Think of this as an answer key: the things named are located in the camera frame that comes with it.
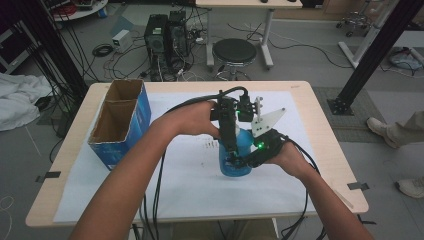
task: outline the black tape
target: black tape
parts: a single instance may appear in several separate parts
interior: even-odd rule
[[[44,174],[44,176],[38,176],[35,181],[39,182],[39,183],[43,183],[44,179],[46,178],[59,178],[60,176],[60,171],[56,171],[56,172],[46,172],[46,174]]]
[[[370,187],[368,187],[368,184],[360,183],[360,182],[348,183],[347,186],[349,187],[350,190],[361,189],[362,191],[365,191],[370,189]]]

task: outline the stool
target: stool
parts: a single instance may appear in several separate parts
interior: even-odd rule
[[[341,28],[343,26],[343,23],[345,25],[350,26],[351,29],[350,31],[346,33],[346,37],[351,37],[353,35],[353,32],[358,27],[360,27],[363,30],[369,29],[372,24],[372,21],[366,15],[366,11],[371,2],[382,2],[382,1],[383,0],[365,0],[359,12],[350,12],[347,17],[343,18],[339,23],[337,23],[336,27]]]
[[[237,70],[237,67],[247,66],[256,58],[256,48],[247,40],[228,38],[218,41],[213,45],[213,55],[224,65],[219,68],[215,78],[219,78],[226,81],[238,80],[237,74],[243,74],[248,80],[249,76],[241,71]],[[223,71],[225,66],[230,68],[229,71]],[[228,78],[220,76],[223,73],[228,73]]]

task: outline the black pole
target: black pole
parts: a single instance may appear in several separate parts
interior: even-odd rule
[[[393,47],[407,25],[420,11],[424,0],[399,0],[381,31],[372,42],[358,67],[336,99],[327,100],[333,115],[344,115],[377,69],[387,52]]]
[[[59,70],[67,87],[71,90],[74,104],[79,107],[82,103],[88,86],[84,82],[75,63],[66,50],[53,22],[49,19],[46,9],[40,0],[9,0],[15,7],[19,19],[27,26],[31,34],[44,46],[44,49]]]

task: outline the chair leg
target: chair leg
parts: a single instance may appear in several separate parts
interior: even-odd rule
[[[242,71],[237,71],[237,73],[243,74],[243,76],[244,76],[247,80],[252,81],[252,79],[250,79],[249,75],[247,75],[246,73],[244,73],[244,72],[242,72]]]
[[[230,66],[230,76],[228,77],[228,81],[234,81],[236,79],[237,69],[234,66]]]
[[[227,78],[225,78],[225,77],[221,77],[221,74],[223,74],[223,73],[228,73],[229,71],[222,71],[222,72],[219,72],[219,73],[217,73],[216,75],[215,75],[215,78],[219,78],[219,79],[221,79],[221,80],[224,80],[224,81],[228,81],[228,79]]]

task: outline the black stool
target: black stool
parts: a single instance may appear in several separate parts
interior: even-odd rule
[[[238,80],[237,73],[240,73],[250,80],[246,73],[236,69],[237,67],[247,66],[255,61],[256,48],[250,42],[237,38],[223,39],[213,45],[212,53],[219,61],[225,64],[218,70],[218,73],[215,75],[216,78],[226,81]],[[230,67],[230,70],[223,71],[225,66]],[[220,76],[227,72],[230,73],[228,78]]]

